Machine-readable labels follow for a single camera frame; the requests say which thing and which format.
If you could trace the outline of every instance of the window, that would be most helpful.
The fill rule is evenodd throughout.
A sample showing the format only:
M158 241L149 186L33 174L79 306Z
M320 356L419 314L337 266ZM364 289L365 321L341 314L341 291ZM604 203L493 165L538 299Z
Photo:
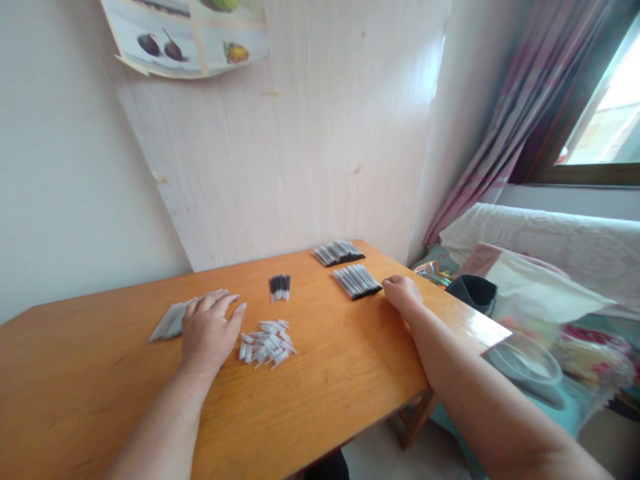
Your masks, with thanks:
M640 185L639 11L640 1L613 4L586 60L526 142L514 183Z

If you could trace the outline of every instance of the right hand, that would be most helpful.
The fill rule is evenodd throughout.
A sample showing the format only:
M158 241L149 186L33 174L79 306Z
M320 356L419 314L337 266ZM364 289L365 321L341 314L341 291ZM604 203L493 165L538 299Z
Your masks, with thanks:
M387 300L401 313L408 308L423 304L418 286L409 277L392 275L383 280L382 286Z

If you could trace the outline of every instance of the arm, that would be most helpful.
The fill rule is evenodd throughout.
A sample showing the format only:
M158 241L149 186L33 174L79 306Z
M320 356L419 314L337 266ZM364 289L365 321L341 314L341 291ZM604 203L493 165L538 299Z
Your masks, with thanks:
M411 328L429 384L490 478L611 478L500 372L465 349L424 306L412 280L396 275L382 285Z
M188 479L200 410L240 333L247 304L218 291L191 302L182 320L182 361L111 466L108 479Z

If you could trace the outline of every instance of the fingers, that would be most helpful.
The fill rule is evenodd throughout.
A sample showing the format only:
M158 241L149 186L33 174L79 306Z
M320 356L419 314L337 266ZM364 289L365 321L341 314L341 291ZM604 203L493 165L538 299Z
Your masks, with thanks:
M402 275L392 275L387 279L382 280L382 283L384 282L390 282L390 283L398 283L400 282L400 280L402 280L404 277Z
M206 294L204 297L202 297L200 299L200 302L198 302L198 306L195 309L196 313L200 313L202 311L206 311L209 310L212 306L215 305L215 303L226 297L229 294L229 290L218 290L215 292L209 292L208 294Z
M235 301L238 301L239 298L240 298L240 294L227 295L226 297L218 300L213 306L213 308L211 309L211 311L215 314L216 317L224 317L230 304L232 304Z
M199 299L193 299L191 300L191 302L189 302L189 304L187 305L185 316L182 318L183 321L185 320L185 318L191 318L193 316L193 314L195 313L195 308L198 306L198 300Z
M238 338L238 335L240 335L240 328L242 328L242 320L245 318L246 311L247 302L241 303L229 319L229 323L227 324L227 330L229 332L228 335L232 336L234 339Z

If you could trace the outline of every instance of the black bag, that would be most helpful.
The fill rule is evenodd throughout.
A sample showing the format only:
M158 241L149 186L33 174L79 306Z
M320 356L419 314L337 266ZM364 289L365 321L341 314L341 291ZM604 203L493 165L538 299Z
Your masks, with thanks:
M452 294L478 312L490 315L493 313L498 287L482 277L460 275L445 289L445 292Z

